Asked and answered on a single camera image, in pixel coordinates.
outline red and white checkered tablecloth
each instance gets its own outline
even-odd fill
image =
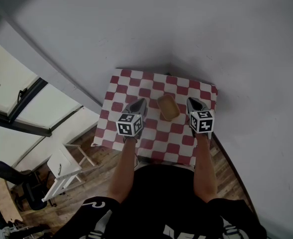
[[[175,98],[181,114],[166,121],[157,106],[164,94]],[[218,91],[214,85],[183,78],[126,69],[116,69],[105,95],[93,145],[122,150],[123,137],[115,122],[125,106],[138,99],[147,101],[145,128],[136,144],[138,156],[161,161],[194,165],[196,140],[192,137],[186,115],[188,97],[199,98],[208,108],[216,106]]]

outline hand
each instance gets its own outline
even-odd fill
[[[197,133],[196,135],[197,145],[204,146],[209,145],[208,135],[206,133]]]
[[[145,122],[143,121],[142,123],[143,123],[143,125],[142,125],[142,129],[141,129],[141,130],[140,130],[135,136],[124,136],[124,137],[123,137],[123,142],[124,142],[124,143],[125,143],[129,138],[134,139],[135,142],[137,142],[137,140],[139,140],[139,139],[141,138],[142,131],[143,131],[144,127],[145,127]]]

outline wooden board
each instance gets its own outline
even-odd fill
[[[0,212],[7,223],[15,220],[23,221],[4,179],[0,179]]]

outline wooden bowl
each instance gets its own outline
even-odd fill
[[[177,118],[181,112],[178,108],[174,98],[171,95],[163,95],[157,99],[158,107],[163,114],[164,119],[171,121]]]

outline white stool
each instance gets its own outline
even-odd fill
[[[70,152],[67,150],[66,146],[76,147],[84,156],[83,159],[78,163]],[[81,165],[87,160],[93,166],[92,168],[83,169]],[[51,155],[47,162],[49,169],[54,174],[55,182],[49,189],[46,196],[42,199],[43,202],[60,195],[66,190],[73,189],[85,183],[78,177],[78,174],[88,172],[96,169],[95,163],[84,153],[80,145],[74,144],[60,144],[54,153]]]

